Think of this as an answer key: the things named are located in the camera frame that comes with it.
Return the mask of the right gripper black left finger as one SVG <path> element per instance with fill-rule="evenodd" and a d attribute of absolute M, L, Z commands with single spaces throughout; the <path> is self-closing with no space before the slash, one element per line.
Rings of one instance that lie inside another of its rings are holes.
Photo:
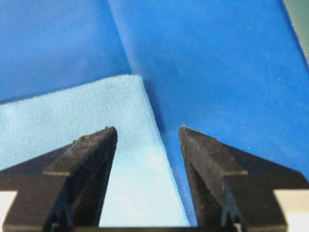
<path fill-rule="evenodd" d="M 106 127 L 0 173 L 3 232 L 97 226 L 117 146 Z"/>

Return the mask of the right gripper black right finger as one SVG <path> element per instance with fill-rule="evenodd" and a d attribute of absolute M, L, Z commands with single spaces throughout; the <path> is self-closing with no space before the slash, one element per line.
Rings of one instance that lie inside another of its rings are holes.
<path fill-rule="evenodd" d="M 309 182 L 300 172 L 187 127 L 179 141 L 200 228 L 308 231 Z"/>

